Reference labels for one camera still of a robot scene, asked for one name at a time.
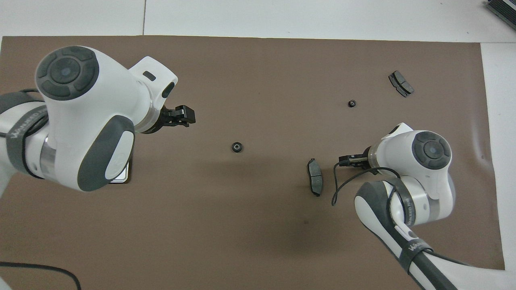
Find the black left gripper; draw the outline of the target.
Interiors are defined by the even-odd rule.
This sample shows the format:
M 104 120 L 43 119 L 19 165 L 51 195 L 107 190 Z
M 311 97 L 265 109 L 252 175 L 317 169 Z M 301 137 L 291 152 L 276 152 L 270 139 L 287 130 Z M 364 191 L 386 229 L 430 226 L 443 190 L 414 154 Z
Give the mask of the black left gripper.
M 158 130 L 164 126 L 189 127 L 190 123 L 196 123 L 195 111 L 186 105 L 179 105 L 175 109 L 163 106 L 158 118 Z

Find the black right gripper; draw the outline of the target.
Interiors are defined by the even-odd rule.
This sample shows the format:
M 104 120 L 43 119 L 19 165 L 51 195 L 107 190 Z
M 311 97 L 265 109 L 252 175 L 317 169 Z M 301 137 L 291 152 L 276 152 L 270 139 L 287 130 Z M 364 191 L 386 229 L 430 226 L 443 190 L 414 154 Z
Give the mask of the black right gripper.
M 371 147 L 367 147 L 362 154 L 339 156 L 339 167 L 355 167 L 364 170 L 370 169 L 371 165 L 368 161 L 370 149 Z

